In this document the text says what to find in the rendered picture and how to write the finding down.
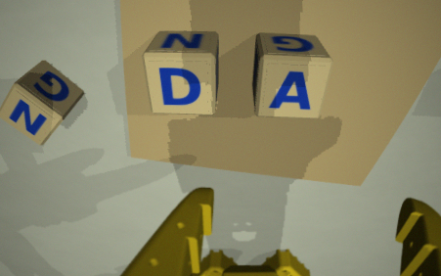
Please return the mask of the tan mat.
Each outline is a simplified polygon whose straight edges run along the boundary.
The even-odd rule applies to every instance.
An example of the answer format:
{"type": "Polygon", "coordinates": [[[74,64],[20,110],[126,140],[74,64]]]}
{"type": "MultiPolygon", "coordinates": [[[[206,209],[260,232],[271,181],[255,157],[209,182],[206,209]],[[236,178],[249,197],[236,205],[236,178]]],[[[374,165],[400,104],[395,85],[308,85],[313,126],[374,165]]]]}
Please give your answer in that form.
{"type": "Polygon", "coordinates": [[[361,186],[441,58],[441,0],[120,0],[131,158],[361,186]],[[151,112],[160,31],[216,31],[214,115],[151,112]],[[316,35],[333,60],[321,116],[263,117],[259,32],[316,35]]]}

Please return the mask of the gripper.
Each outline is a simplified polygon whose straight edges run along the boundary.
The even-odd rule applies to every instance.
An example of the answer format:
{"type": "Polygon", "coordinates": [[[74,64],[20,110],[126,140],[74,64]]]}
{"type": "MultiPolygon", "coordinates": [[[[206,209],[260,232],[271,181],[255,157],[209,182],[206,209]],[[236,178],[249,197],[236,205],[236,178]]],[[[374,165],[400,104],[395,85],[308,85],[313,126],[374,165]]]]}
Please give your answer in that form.
{"type": "MultiPolygon", "coordinates": [[[[174,208],[120,276],[199,273],[203,235],[211,235],[214,191],[196,188],[174,208]]],[[[441,215],[407,198],[396,238],[403,244],[400,276],[441,276],[441,215]]]]}

